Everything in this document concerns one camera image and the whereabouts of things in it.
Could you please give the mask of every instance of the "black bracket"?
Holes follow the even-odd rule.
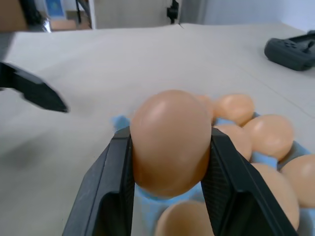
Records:
[[[179,3],[176,0],[172,0],[171,7],[167,8],[167,17],[171,19],[171,24],[175,23],[175,20],[178,18],[179,13]]]

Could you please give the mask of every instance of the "brown egg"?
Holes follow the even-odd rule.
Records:
[[[297,157],[281,172],[289,180],[301,207],[315,207],[315,154]]]
[[[234,124],[222,124],[214,126],[222,133],[226,134],[235,146],[235,149],[246,159],[252,156],[252,142],[245,130]]]
[[[211,101],[210,97],[207,96],[207,95],[197,95],[197,98],[199,99],[199,101],[201,101],[207,111],[209,112],[209,115],[211,117],[211,123],[213,123],[213,120],[215,119],[215,117],[213,116],[213,108],[214,108],[214,105],[213,105],[213,102]]]
[[[290,183],[281,173],[270,166],[258,163],[252,163],[252,165],[259,171],[292,226],[297,230],[300,221],[300,209]]]
[[[215,101],[214,116],[228,119],[243,126],[253,116],[254,103],[246,94],[229,94]]]
[[[249,121],[243,128],[251,138],[253,151],[281,160],[292,147],[293,127],[283,116],[259,116]]]
[[[155,236],[214,236],[206,205],[187,201],[170,206],[158,220]]]
[[[185,193],[204,177],[211,119],[198,99],[168,90],[150,97],[130,123],[135,182],[160,197]]]

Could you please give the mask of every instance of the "egg carton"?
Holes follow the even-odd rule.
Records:
[[[257,116],[259,116],[259,114],[254,113],[253,118]],[[117,116],[113,118],[113,123],[115,130],[119,130],[129,126],[130,121],[125,116]],[[221,118],[216,119],[214,125],[220,124],[234,124],[234,122]],[[252,162],[263,163],[277,170],[280,170],[286,163],[293,160],[294,158],[307,154],[311,153],[306,148],[302,147],[299,143],[294,141],[290,152],[281,162],[278,162],[277,159],[266,156],[259,152],[253,152]],[[140,202],[143,222],[150,236],[154,235],[155,225],[158,219],[169,206],[188,200],[195,200],[203,203],[205,202],[203,198],[201,183],[198,183],[188,192],[171,199],[157,198],[150,195],[149,193],[141,189],[138,185],[136,185],[135,197]],[[315,209],[300,209],[300,225],[297,232],[300,236],[315,236]]]

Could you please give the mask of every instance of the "table surface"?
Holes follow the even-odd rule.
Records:
[[[263,54],[269,38],[299,34],[283,24],[17,33],[6,61],[45,79],[71,112],[0,93],[1,235],[60,236],[85,172],[113,136],[111,117],[165,89],[247,93],[258,113],[290,119],[314,152],[315,70]],[[132,234],[146,235],[137,200],[134,221]]]

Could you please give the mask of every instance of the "held egg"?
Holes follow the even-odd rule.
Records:
[[[235,149],[246,159],[252,156],[252,143],[245,130],[234,124],[222,124],[214,126],[222,133],[226,134],[235,146]]]
[[[206,204],[187,201],[170,206],[158,220],[155,236],[214,236]]]
[[[237,125],[243,126],[253,116],[254,103],[246,94],[229,94],[215,101],[214,116],[228,119]]]
[[[249,121],[244,130],[252,141],[252,150],[278,159],[279,161],[290,151],[294,131],[285,117],[279,115],[263,115]]]
[[[294,158],[281,172],[289,180],[301,207],[315,207],[315,154]]]
[[[168,90],[150,97],[130,123],[135,182],[171,198],[204,177],[209,162],[211,119],[195,95]]]
[[[211,101],[209,96],[206,95],[197,95],[197,98],[200,102],[202,102],[205,105],[205,108],[209,112],[209,115],[211,117],[211,123],[213,123],[213,120],[215,117],[213,116],[213,102]]]
[[[281,173],[270,166],[258,163],[252,163],[252,165],[259,171],[292,226],[297,230],[300,221],[300,209],[290,183]]]

